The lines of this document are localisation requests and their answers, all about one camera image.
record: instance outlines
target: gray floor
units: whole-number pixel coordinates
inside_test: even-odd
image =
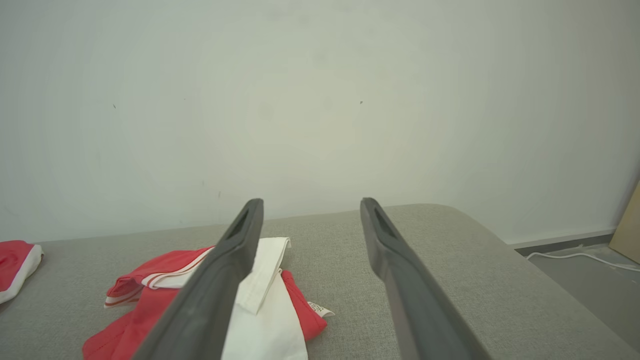
[[[640,266],[611,250],[607,244],[550,252],[569,255],[591,254],[610,263]],[[631,347],[640,352],[640,272],[622,270],[594,259],[531,258],[540,270],[568,291]]]

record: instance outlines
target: white trim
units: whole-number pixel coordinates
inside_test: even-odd
[[[142,285],[140,285],[140,284],[136,284],[136,285],[137,286],[136,286],[135,289],[133,289],[129,293],[126,293],[125,295],[121,295],[121,296],[118,296],[118,297],[107,296],[107,299],[104,301],[105,305],[106,304],[112,304],[112,303],[118,302],[118,301],[122,301],[122,300],[126,299],[127,297],[130,297],[131,295],[134,295],[142,287]]]
[[[38,265],[42,260],[42,255],[42,248],[40,245],[33,245],[31,250],[29,250],[29,254],[27,254],[26,258],[24,258],[24,261],[20,265],[20,269],[15,273],[15,277],[13,277],[9,288],[7,290],[0,291],[0,304],[11,300],[18,295],[18,291],[22,288],[24,281],[38,268]]]
[[[157,272],[155,274],[151,274],[151,275],[146,276],[144,279],[142,279],[142,285],[147,286],[150,289],[154,289],[155,290],[155,289],[157,289],[154,286],[155,283],[157,283],[158,280],[162,279],[163,277],[187,274],[187,273],[192,272],[193,270],[196,270],[198,267],[195,266],[195,265],[197,265],[213,248],[214,247],[211,247],[211,248],[205,250],[202,254],[198,255],[198,257],[195,258],[192,262],[190,262],[186,266],[184,266],[181,269],[178,269],[178,270],[176,270],[174,272]]]
[[[121,302],[112,302],[112,303],[108,303],[108,302],[105,301],[104,302],[104,308],[105,309],[112,309],[114,307],[128,305],[131,302],[137,302],[138,300],[140,300],[140,297],[142,296],[142,290],[144,288],[145,288],[144,286],[140,285],[140,286],[138,286],[138,288],[135,291],[132,291],[132,292],[130,292],[129,294],[126,295],[126,296],[131,296],[131,299],[122,299]]]
[[[556,236],[556,237],[553,237],[553,238],[544,238],[544,239],[534,240],[534,241],[521,241],[521,242],[507,243],[507,245],[509,247],[511,247],[512,249],[522,249],[524,247],[548,245],[548,244],[553,244],[553,243],[562,243],[562,242],[565,242],[565,241],[572,241],[572,240],[579,240],[579,239],[586,239],[586,238],[594,238],[595,236],[611,235],[615,231],[616,231],[616,228],[613,227],[611,229],[599,230],[599,231],[591,231],[589,233],[580,233],[580,234]]]

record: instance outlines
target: baseboard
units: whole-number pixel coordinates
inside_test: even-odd
[[[602,235],[611,235],[615,231],[616,231],[616,228],[613,227],[611,229],[605,229],[605,230],[600,230],[600,231],[591,231],[589,233],[580,233],[580,234],[556,236],[556,237],[553,237],[553,238],[545,238],[545,239],[534,240],[534,241],[525,241],[525,242],[522,242],[522,243],[513,243],[513,244],[508,244],[508,245],[512,249],[522,249],[524,247],[548,245],[548,244],[553,244],[553,243],[562,243],[562,242],[565,242],[565,241],[572,241],[572,240],[579,240],[579,239],[586,239],[586,238],[595,238],[597,236],[602,236]]]
[[[560,236],[556,238],[547,238],[536,241],[527,241],[524,243],[510,244],[520,255],[528,256],[532,252],[552,252],[564,249],[570,249],[578,246],[591,246],[601,243],[609,243],[613,237],[615,229],[593,231],[590,233],[582,233],[576,235]]]

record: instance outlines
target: white cloth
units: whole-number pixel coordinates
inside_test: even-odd
[[[291,247],[289,238],[260,239],[251,273],[238,286],[236,304],[251,314],[258,313],[273,279],[279,274],[282,257],[289,247]]]
[[[273,279],[256,315],[234,305],[222,359],[307,358],[300,321],[280,276]]]

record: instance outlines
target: white wall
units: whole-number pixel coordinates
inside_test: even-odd
[[[3,1],[0,240],[436,202],[508,243],[610,229],[640,3]]]

